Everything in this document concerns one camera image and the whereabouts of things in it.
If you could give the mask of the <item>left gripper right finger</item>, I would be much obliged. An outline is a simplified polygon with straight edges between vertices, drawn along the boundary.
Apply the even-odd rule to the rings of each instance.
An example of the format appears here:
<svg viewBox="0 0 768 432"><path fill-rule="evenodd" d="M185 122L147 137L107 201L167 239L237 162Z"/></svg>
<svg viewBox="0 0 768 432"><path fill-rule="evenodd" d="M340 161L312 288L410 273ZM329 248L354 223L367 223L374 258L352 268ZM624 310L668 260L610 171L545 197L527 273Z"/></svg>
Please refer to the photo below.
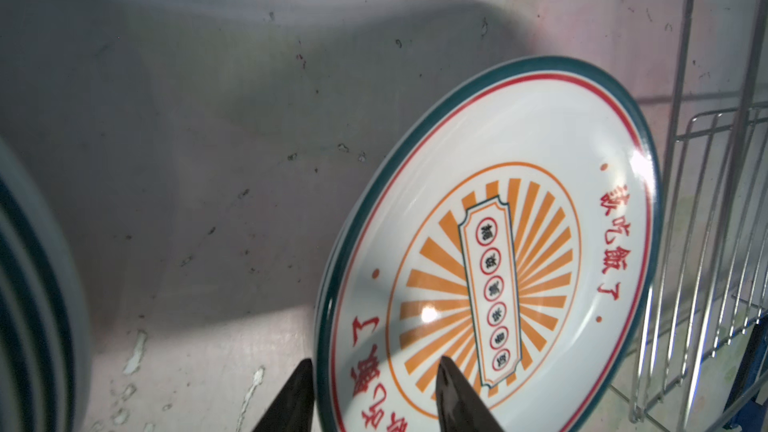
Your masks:
<svg viewBox="0 0 768 432"><path fill-rule="evenodd" d="M503 429L454 361L442 356L435 381L442 432L502 432Z"/></svg>

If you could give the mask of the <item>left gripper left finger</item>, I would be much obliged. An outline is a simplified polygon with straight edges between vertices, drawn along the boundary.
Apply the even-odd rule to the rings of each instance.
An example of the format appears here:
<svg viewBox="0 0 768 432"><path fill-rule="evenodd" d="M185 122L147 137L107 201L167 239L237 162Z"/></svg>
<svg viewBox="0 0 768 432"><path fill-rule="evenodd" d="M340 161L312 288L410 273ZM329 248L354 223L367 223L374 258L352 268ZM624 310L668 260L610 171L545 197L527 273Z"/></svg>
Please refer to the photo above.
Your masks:
<svg viewBox="0 0 768 432"><path fill-rule="evenodd" d="M253 432L309 432L315 404L313 364L310 358L298 363Z"/></svg>

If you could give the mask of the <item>metal wire dish rack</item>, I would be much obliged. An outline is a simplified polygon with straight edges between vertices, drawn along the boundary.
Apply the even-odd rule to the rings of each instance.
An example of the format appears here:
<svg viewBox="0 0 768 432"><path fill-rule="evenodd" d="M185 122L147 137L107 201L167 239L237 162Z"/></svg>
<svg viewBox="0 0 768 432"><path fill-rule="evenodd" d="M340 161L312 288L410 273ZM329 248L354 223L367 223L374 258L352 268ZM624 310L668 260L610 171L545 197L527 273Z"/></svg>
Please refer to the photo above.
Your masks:
<svg viewBox="0 0 768 432"><path fill-rule="evenodd" d="M767 0L682 0L663 145L654 282L619 385L629 420L726 431L725 408L767 318Z"/></svg>

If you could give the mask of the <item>white plate red characters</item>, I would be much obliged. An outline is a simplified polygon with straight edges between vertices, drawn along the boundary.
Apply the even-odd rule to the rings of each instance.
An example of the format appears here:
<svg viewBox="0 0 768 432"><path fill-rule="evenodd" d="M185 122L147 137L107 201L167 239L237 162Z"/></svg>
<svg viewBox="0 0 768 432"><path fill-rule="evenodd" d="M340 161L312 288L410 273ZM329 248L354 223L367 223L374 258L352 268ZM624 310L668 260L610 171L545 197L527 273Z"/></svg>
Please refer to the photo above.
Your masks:
<svg viewBox="0 0 768 432"><path fill-rule="evenodd" d="M89 316L67 240L1 147L1 428L76 431L91 374Z"/></svg>

